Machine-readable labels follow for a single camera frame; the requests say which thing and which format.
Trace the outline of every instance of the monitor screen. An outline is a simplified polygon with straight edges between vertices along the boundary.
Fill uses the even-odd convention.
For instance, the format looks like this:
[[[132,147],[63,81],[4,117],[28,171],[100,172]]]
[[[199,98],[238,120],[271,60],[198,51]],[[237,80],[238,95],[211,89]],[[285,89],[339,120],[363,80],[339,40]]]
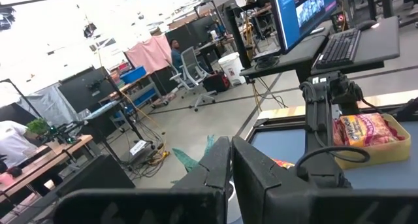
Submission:
[[[83,72],[81,75],[76,75],[76,78],[62,83],[58,89],[74,110],[79,113],[97,104],[115,91],[109,81],[102,81],[107,75],[108,71],[104,67]],[[97,81],[102,82],[96,88],[89,89],[89,86]]]
[[[283,53],[289,52],[336,8],[336,0],[275,0],[273,14]]]

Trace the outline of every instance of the white shirt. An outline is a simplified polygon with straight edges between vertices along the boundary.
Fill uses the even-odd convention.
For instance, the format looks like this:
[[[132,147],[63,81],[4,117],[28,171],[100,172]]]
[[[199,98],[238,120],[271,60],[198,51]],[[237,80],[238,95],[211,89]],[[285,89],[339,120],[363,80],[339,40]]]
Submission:
[[[36,151],[37,147],[24,137],[27,127],[13,121],[0,122],[0,154],[7,155],[8,168],[19,165],[27,158],[25,154]]]

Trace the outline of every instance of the white bucket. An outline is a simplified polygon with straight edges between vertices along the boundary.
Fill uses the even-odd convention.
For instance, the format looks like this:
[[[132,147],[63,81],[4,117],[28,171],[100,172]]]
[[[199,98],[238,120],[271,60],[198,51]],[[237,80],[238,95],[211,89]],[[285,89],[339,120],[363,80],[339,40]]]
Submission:
[[[240,205],[238,204],[238,198],[236,197],[235,192],[235,185],[232,181],[229,183],[234,188],[233,195],[228,199],[228,216],[227,216],[227,223],[233,223],[234,221],[238,220],[241,217]]]
[[[229,82],[235,86],[237,84],[243,84],[246,79],[240,76],[240,72],[243,69],[240,54],[235,52],[233,54],[226,55],[218,61],[219,65],[223,69],[223,72],[228,77]]]

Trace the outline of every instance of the box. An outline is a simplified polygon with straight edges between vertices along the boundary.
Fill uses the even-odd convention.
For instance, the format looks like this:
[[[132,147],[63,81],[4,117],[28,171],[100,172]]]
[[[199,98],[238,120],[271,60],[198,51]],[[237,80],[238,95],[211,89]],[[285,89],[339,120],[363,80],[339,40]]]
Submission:
[[[146,76],[146,71],[144,66],[137,67],[134,70],[131,70],[123,75],[120,78],[125,82],[125,84],[130,84],[137,81],[139,78]]]
[[[382,114],[382,117],[389,123],[390,127],[398,132],[398,136],[403,136],[405,139],[397,142],[363,147],[362,149],[370,154],[370,160],[366,163],[353,163],[335,158],[335,161],[342,169],[360,168],[382,163],[403,161],[410,157],[411,135],[392,116]],[[338,154],[353,158],[362,158],[362,155],[355,152],[338,152]]]

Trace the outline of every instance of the yellow tray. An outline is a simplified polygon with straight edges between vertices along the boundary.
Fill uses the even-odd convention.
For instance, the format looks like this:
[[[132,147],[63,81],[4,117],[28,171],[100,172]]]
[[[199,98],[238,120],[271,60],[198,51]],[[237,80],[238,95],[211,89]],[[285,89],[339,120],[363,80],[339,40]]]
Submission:
[[[392,116],[383,114],[382,117],[388,121],[389,126],[398,132],[398,136],[405,139],[398,142],[390,142],[380,145],[363,147],[370,154],[370,160],[366,163],[353,163],[335,158],[335,161],[342,169],[361,168],[370,165],[378,165],[382,163],[390,163],[395,161],[407,160],[411,151],[411,135],[399,124]],[[354,158],[361,158],[362,155],[355,152],[338,152],[341,155]]]

